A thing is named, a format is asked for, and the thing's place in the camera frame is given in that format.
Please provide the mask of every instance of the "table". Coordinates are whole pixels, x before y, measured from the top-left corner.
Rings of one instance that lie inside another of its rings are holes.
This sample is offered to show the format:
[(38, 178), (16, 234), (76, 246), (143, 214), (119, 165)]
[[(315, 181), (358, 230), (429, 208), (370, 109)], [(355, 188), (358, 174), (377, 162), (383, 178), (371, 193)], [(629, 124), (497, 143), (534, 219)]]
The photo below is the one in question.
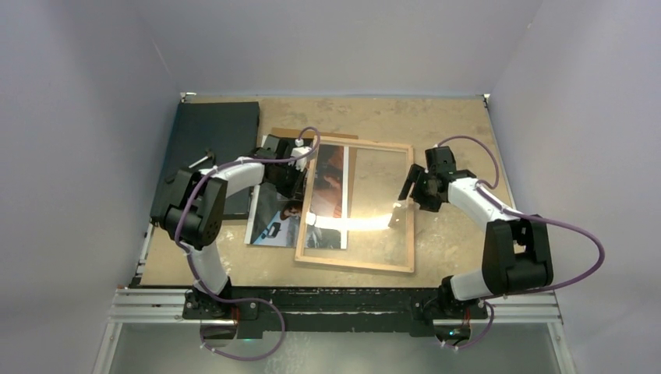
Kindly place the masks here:
[[(482, 140), (498, 155), (489, 116), (481, 97), (474, 99), (196, 97), (194, 102), (260, 102), (260, 139), (274, 127), (355, 134), (360, 139), (412, 144), (415, 162), (425, 164), (424, 150), (448, 136), (465, 134)], [(495, 178), (488, 155), (466, 140), (451, 143), (458, 167), (486, 180)], [(502, 173), (494, 194), (511, 203)], [(245, 221), (225, 221), (218, 235), (221, 260), (235, 285), (436, 287), (455, 273), (479, 267), (483, 233), (460, 210), (415, 212), (413, 274), (350, 270), (295, 263), (294, 249), (243, 244)], [(142, 285), (190, 285), (193, 277), (180, 249), (157, 229), (152, 235)]]

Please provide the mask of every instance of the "glass pane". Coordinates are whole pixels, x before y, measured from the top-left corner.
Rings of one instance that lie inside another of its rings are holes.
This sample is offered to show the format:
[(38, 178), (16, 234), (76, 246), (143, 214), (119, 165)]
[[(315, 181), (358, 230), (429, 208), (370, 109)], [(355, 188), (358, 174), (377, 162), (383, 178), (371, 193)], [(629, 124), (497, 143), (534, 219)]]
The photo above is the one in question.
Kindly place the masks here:
[[(480, 326), (474, 327), (478, 334)], [(233, 341), (233, 353), (267, 351), (278, 333)], [(258, 362), (237, 362), (200, 349), (194, 324), (125, 324), (111, 373), (559, 373), (546, 324), (496, 324), (477, 345), (455, 353), (434, 338), (406, 333), (287, 333), (280, 349)]]
[[(316, 182), (313, 189), (312, 215), (308, 215), (306, 232), (309, 244), (315, 241), (317, 233), (323, 237), (328, 229), (335, 229), (336, 236), (346, 238), (345, 246), (343, 249), (307, 248), (305, 256), (411, 266), (407, 257), (406, 212), (402, 210), (392, 219), (394, 204), (408, 173), (406, 152), (351, 147), (348, 153), (355, 155), (348, 163), (350, 170), (345, 173), (352, 178), (339, 180), (338, 184), (323, 183), (334, 182), (334, 176), (327, 175), (333, 168), (319, 159), (315, 181), (321, 179), (322, 182)], [(333, 185), (338, 189), (344, 187), (343, 199), (329, 203), (328, 196), (335, 196), (329, 192)], [(329, 204), (335, 209), (327, 209)]]

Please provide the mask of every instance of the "gray wall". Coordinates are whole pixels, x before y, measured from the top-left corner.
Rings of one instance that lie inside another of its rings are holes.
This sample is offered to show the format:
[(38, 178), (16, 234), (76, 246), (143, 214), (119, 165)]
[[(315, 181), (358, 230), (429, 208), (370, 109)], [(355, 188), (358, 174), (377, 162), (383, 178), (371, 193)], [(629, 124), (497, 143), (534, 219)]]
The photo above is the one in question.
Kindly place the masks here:
[(180, 90), (490, 92), (542, 0), (139, 0)]
[[(546, 0), (491, 95), (517, 204), (606, 246), (593, 277), (558, 293), (581, 373), (659, 372), (661, 2)], [(596, 249), (553, 232), (558, 281)]]
[(0, 372), (90, 372), (178, 99), (128, 2), (0, 4)]

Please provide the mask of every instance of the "light wood frame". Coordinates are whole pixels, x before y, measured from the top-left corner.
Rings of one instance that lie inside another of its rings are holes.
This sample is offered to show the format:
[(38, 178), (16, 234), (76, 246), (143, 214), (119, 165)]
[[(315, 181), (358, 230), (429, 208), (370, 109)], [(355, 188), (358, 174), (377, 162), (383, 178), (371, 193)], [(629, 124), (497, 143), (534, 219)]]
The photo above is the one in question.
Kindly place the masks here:
[[(398, 144), (398, 143), (380, 143), (373, 142), (370, 140), (362, 139), (345, 139), (345, 138), (334, 138), (329, 136), (322, 136), (321, 145), (332, 145), (332, 146), (350, 146), (357, 150), (386, 150), (392, 152), (402, 152), (406, 155), (406, 170), (405, 174), (408, 174), (408, 169), (414, 163), (414, 153), (413, 146), (408, 144)], [(370, 269), (370, 270), (382, 270), (382, 271), (396, 271), (401, 273), (413, 273), (415, 271), (415, 241), (414, 241), (414, 229), (413, 229), (413, 202), (411, 199), (408, 199), (406, 212), (405, 212), (405, 225), (406, 225), (406, 251), (407, 251), (407, 263), (406, 265), (388, 265), (382, 263), (367, 263), (363, 261), (352, 261), (347, 259), (326, 259), (321, 257), (306, 256), (305, 252), (305, 241), (306, 241), (306, 232), (307, 232), (307, 223), (306, 223), (306, 214), (309, 212), (310, 204), (312, 202), (312, 192), (314, 186), (314, 173), (316, 170), (316, 157), (309, 162), (308, 165), (308, 178), (306, 180), (306, 192), (303, 198), (303, 211), (301, 213), (301, 224), (299, 227), (299, 236), (296, 240), (296, 252), (294, 255), (294, 261), (300, 263), (316, 263), (323, 265), (331, 266), (341, 266), (341, 267), (351, 267), (359, 269)]]

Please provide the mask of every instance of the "purple cable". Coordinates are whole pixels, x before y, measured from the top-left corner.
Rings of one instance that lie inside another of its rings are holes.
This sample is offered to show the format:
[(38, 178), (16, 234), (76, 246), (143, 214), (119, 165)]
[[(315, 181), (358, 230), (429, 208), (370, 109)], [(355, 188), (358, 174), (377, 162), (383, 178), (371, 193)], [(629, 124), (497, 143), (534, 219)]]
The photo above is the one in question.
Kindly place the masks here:
[[(523, 219), (529, 220), (529, 221), (542, 222), (544, 224), (551, 224), (551, 225), (557, 226), (559, 228), (565, 228), (565, 229), (571, 230), (573, 232), (577, 232), (581, 235), (584, 235), (586, 238), (592, 240), (595, 243), (595, 245), (597, 246), (597, 250), (599, 251), (599, 258), (597, 259), (595, 264), (592, 265), (592, 267), (590, 267), (589, 269), (587, 269), (584, 273), (581, 273), (580, 275), (578, 275), (574, 278), (571, 278), (570, 280), (566, 280), (564, 282), (560, 282), (558, 284), (553, 284), (553, 285), (546, 286), (546, 287), (534, 288), (532, 290), (513, 292), (509, 295), (534, 294), (534, 293), (537, 293), (537, 292), (553, 291), (553, 290), (557, 290), (557, 289), (564, 288), (564, 287), (567, 287), (567, 286), (571, 286), (572, 284), (578, 283), (578, 282), (584, 280), (585, 278), (591, 276), (593, 273), (595, 273), (603, 265), (603, 261), (606, 258), (606, 251), (604, 250), (603, 245), (601, 244), (601, 241), (595, 235), (593, 235), (592, 233), (590, 233), (590, 232), (586, 231), (585, 229), (580, 228), (578, 226), (574, 226), (573, 224), (568, 224), (568, 223), (565, 223), (565, 222), (552, 220), (550, 218), (532, 216), (530, 214), (524, 214), (524, 213), (518, 212), (516, 210), (512, 210), (509, 207), (498, 203), (498, 201), (496, 199), (494, 199), (490, 194), (486, 193), (486, 191), (484, 191), (482, 189), (482, 185), (486, 185), (490, 189), (495, 189), (498, 186), (498, 182), (500, 180), (500, 170), (498, 168), (498, 162), (496, 161), (496, 157), (493, 155), (491, 150), (486, 146), (486, 144), (482, 143), (481, 141), (477, 140), (476, 138), (473, 138), (472, 136), (466, 136), (466, 135), (451, 136), (451, 137), (441, 141), (440, 143), (438, 143), (437, 146), (441, 146), (442, 144), (445, 144), (445, 143), (449, 142), (450, 140), (454, 140), (454, 139), (467, 139), (467, 140), (471, 140), (475, 143), (478, 143), (482, 148), (484, 148), (484, 150), (486, 150), (486, 152), (491, 157), (491, 161), (493, 161), (493, 166), (496, 168), (496, 181), (493, 183), (493, 185), (491, 185), (487, 181), (484, 181), (484, 180), (480, 179), (475, 184), (475, 189), (477, 190), (477, 192), (483, 198), (485, 198), (487, 201), (489, 201), (489, 203), (491, 203), (491, 205), (493, 205), (495, 208), (497, 208), (501, 212), (509, 214), (511, 216), (514, 216), (514, 217), (523, 218)], [(487, 331), (489, 331), (489, 329), (491, 328), (491, 324), (493, 322), (493, 314), (494, 314), (493, 313), (493, 306), (490, 303), (486, 302), (486, 301), (484, 301), (484, 303), (487, 306), (489, 306), (489, 308), (491, 309), (491, 317), (489, 319), (489, 323), (487, 323), (485, 329), (482, 331), (482, 333), (479, 336), (477, 336), (474, 340), (469, 341), (467, 344), (464, 344), (463, 346), (461, 346), (461, 349), (468, 348), (468, 347), (472, 346), (473, 344), (477, 343), (480, 339), (482, 339), (486, 335)]]
[(179, 220), (179, 223), (177, 224), (177, 228), (175, 230), (175, 243), (177, 246), (181, 249), (184, 250), (186, 253), (186, 260), (188, 261), (188, 266), (190, 267), (191, 273), (193, 273), (193, 278), (195, 281), (200, 285), (200, 287), (206, 292), (213, 300), (216, 300), (217, 302), (223, 302), (223, 303), (232, 303), (236, 304), (239, 302), (261, 302), (262, 304), (268, 305), (270, 308), (272, 308), (275, 311), (275, 314), (277, 315), (278, 319), (280, 320), (280, 326), (281, 326), (281, 335), (280, 339), (278, 339), (277, 343), (266, 353), (263, 353), (261, 355), (257, 356), (252, 356), (252, 357), (243, 357), (243, 356), (237, 356), (233, 355), (230, 353), (226, 353), (223, 351), (219, 351), (216, 348), (211, 347), (205, 340), (204, 336), (200, 332), (200, 339), (202, 341), (202, 345), (212, 353), (215, 353), (217, 355), (225, 356), (227, 358), (231, 358), (233, 360), (237, 361), (258, 361), (263, 358), (266, 358), (270, 355), (272, 355), (277, 349), (282, 345), (283, 340), (285, 339), (285, 318), (282, 316), (282, 313), (276, 308), (275, 305), (271, 304), (267, 300), (264, 300), (262, 298), (221, 298), (220, 296), (216, 295), (215, 293), (212, 292), (212, 290), (209, 289), (209, 287), (202, 281), (200, 278), (200, 274), (197, 272), (197, 269), (195, 268), (195, 264), (193, 263), (193, 258), (191, 257), (191, 250), (183, 245), (181, 243), (181, 234), (182, 234), (182, 229), (183, 229), (183, 224), (184, 224), (184, 217), (189, 213), (191, 206), (193, 205), (193, 201), (195, 201), (195, 198), (197, 197), (197, 194), (200, 193), (200, 190), (202, 187), (207, 183), (207, 181), (214, 176), (216, 173), (218, 173), (221, 170), (224, 170), (226, 168), (231, 168), (232, 166), (236, 165), (241, 165), (241, 164), (286, 164), (288, 162), (293, 162), (293, 161), (298, 161), (303, 158), (308, 157), (309, 155), (313, 154), (316, 152), (316, 150), (319, 148), (319, 142), (321, 141), (321, 136), (319, 134), (319, 131), (312, 126), (305, 127), (301, 132), (299, 133), (298, 139), (301, 139), (303, 136), (303, 133), (307, 130), (312, 130), (315, 132), (317, 140), (313, 144), (312, 149), (305, 154), (302, 154), (297, 157), (290, 157), (290, 158), (285, 158), (282, 160), (264, 160), (264, 159), (255, 159), (255, 160), (243, 160), (243, 161), (231, 161), (225, 164), (222, 164), (220, 166), (217, 166), (214, 168), (214, 170), (210, 171), (206, 175), (204, 175), (199, 182), (197, 182), (197, 185), (195, 188), (193, 188), (193, 191), (190, 194), (190, 197), (188, 198), (188, 201), (186, 202), (186, 206), (184, 207), (184, 210), (182, 211), (182, 217)]

